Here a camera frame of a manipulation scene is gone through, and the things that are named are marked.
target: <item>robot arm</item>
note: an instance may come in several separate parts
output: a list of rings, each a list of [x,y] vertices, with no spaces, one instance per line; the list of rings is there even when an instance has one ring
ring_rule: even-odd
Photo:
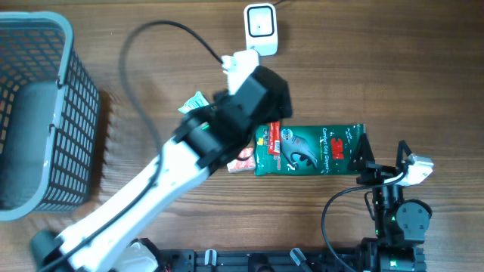
[[[175,136],[163,146],[162,171],[156,185],[124,216],[70,256],[67,270],[108,271],[123,250],[171,202],[204,182],[216,169],[236,159],[261,124],[292,116],[287,83],[258,66],[234,95],[216,95],[213,106],[188,112]],[[146,186],[157,158],[88,217],[55,239],[39,233],[31,242],[43,267],[62,256],[126,207]]]
[[[74,269],[108,271],[127,245],[154,220],[169,204],[183,193],[200,185],[209,177],[208,167],[197,165],[200,157],[184,142],[173,139],[163,146],[163,170],[153,187],[131,210],[115,224],[99,234],[89,247],[80,249],[70,258]],[[68,253],[83,237],[89,236],[130,203],[146,186],[155,172],[157,158],[141,171],[116,195],[86,218],[69,226],[58,238],[64,243],[62,254]]]

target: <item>wood grain surface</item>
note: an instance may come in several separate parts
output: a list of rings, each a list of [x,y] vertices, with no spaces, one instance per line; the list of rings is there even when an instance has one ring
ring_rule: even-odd
[[[108,200],[155,156],[147,129],[119,86],[117,61],[130,31],[175,20],[218,54],[245,47],[245,2],[16,6],[50,10],[75,30],[75,48],[102,91],[92,201],[71,215],[29,215],[0,224],[0,270],[33,270],[29,239],[63,230]],[[290,83],[285,125],[365,123],[377,162],[392,165],[397,143],[431,156],[434,173],[405,198],[433,209],[424,244],[429,271],[484,265],[484,5],[472,1],[292,1],[278,6],[279,51],[262,64]],[[187,33],[164,26],[139,37],[129,79],[163,140],[195,91],[226,88],[220,65]],[[141,236],[161,249],[314,249],[324,246],[321,211],[355,176],[287,177],[216,172],[161,214]],[[334,246],[374,235],[363,193],[330,208]]]

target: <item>power adapter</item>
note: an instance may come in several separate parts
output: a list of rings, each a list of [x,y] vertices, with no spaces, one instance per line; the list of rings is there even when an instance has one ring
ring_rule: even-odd
[[[247,50],[254,49],[261,56],[270,56],[278,51],[278,23],[273,4],[246,6],[244,22]]]

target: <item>wire mesh basket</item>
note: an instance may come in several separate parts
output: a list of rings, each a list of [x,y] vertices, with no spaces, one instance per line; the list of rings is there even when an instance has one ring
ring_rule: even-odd
[[[65,17],[0,13],[0,221],[88,199],[100,105]]]

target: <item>gloves package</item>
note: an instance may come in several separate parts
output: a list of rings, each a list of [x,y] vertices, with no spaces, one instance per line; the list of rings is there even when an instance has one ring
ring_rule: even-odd
[[[347,169],[365,125],[282,126],[281,155],[268,153],[268,126],[256,132],[256,175],[352,175]]]

